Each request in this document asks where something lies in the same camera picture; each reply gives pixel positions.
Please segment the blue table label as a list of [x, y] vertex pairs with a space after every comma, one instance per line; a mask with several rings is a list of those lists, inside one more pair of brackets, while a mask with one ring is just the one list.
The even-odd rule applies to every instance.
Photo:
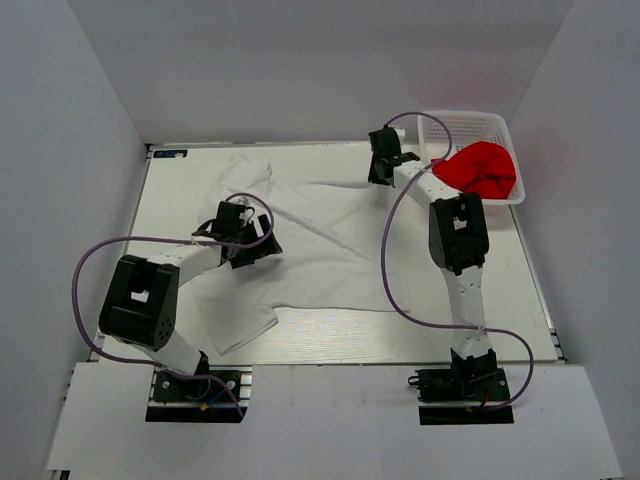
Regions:
[[167, 149], [167, 150], [155, 150], [153, 152], [153, 158], [159, 159], [175, 159], [186, 158], [188, 155], [187, 149]]

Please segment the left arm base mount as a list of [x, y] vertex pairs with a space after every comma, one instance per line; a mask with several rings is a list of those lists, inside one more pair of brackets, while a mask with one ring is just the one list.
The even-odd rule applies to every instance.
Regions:
[[230, 389], [243, 413], [247, 412], [252, 386], [251, 367], [210, 368], [223, 381], [184, 381], [156, 369], [154, 371], [145, 421], [147, 423], [239, 424], [243, 418], [226, 388]]

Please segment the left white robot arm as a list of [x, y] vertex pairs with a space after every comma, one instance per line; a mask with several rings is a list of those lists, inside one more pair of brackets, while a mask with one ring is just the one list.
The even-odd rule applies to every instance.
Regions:
[[188, 398], [202, 398], [211, 387], [208, 357], [176, 330], [179, 291], [222, 266], [237, 269], [280, 254], [274, 223], [262, 200], [233, 194], [188, 240], [140, 238], [174, 248], [150, 258], [121, 257], [100, 312], [100, 331], [138, 349], [155, 367], [171, 371]]

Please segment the white t-shirt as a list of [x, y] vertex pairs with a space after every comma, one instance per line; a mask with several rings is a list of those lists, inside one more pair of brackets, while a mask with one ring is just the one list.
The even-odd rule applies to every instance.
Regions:
[[279, 307], [390, 310], [380, 248], [390, 188], [365, 181], [278, 180], [269, 162], [237, 156], [212, 183], [199, 220], [233, 193], [251, 193], [274, 213], [282, 253], [237, 269], [224, 265], [191, 281], [196, 307], [216, 351], [225, 355], [278, 322]]

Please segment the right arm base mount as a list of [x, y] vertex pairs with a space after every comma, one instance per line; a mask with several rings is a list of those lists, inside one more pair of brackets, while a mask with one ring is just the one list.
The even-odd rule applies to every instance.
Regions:
[[467, 387], [450, 369], [416, 370], [407, 384], [417, 392], [421, 426], [509, 425], [514, 423], [511, 406], [495, 409], [510, 399], [505, 372], [498, 368], [488, 379]]

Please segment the red t-shirt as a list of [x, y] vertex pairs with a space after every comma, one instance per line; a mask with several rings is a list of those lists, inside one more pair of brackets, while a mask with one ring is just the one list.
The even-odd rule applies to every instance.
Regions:
[[516, 183], [516, 169], [509, 152], [486, 141], [475, 142], [432, 168], [433, 174], [463, 193], [484, 200], [506, 200]]

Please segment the white plastic basket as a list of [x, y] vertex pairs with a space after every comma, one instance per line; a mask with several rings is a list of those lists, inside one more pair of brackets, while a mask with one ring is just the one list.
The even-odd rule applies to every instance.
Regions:
[[522, 203], [525, 189], [515, 149], [499, 115], [477, 111], [427, 111], [417, 118], [421, 159], [441, 162], [418, 181], [450, 193], [475, 193], [486, 206]]

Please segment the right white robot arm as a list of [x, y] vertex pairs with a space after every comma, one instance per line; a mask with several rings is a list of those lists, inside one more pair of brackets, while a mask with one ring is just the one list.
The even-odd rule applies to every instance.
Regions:
[[428, 249], [449, 295], [454, 359], [479, 359], [492, 350], [486, 332], [481, 279], [489, 238], [481, 198], [447, 185], [419, 157], [401, 151], [396, 131], [369, 134], [371, 183], [401, 190], [428, 214]]

